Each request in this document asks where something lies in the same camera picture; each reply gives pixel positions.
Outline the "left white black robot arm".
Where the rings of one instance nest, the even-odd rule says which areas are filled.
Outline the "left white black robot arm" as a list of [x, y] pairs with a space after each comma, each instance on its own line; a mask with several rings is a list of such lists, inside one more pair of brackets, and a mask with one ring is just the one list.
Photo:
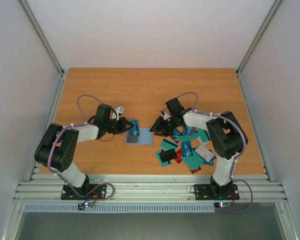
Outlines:
[[100, 140], [105, 134], [114, 136], [131, 130], [134, 124], [121, 116], [121, 109], [100, 104], [95, 115], [83, 124], [50, 124], [35, 150], [34, 160], [63, 180], [79, 199], [86, 199], [94, 189], [89, 177], [74, 163], [76, 146]]

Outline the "pink leather card holder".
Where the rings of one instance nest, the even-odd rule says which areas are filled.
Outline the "pink leather card holder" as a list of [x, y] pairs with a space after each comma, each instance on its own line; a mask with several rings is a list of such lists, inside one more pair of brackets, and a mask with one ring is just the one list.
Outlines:
[[152, 145], [152, 144], [153, 144], [153, 133], [150, 132], [150, 128], [140, 128], [137, 144], [132, 144], [132, 145], [141, 146], [141, 145]]

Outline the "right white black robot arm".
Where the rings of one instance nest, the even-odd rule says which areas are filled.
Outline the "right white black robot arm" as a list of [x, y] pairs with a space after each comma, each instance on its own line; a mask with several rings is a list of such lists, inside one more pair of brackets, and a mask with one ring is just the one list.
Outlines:
[[248, 138], [230, 111], [221, 114], [208, 113], [195, 107], [185, 109], [175, 97], [166, 103], [164, 110], [150, 128], [156, 136], [168, 137], [178, 127], [195, 127], [209, 133], [212, 146], [217, 153], [215, 171], [210, 178], [209, 192], [214, 198], [224, 197], [233, 185], [233, 172], [246, 150]]

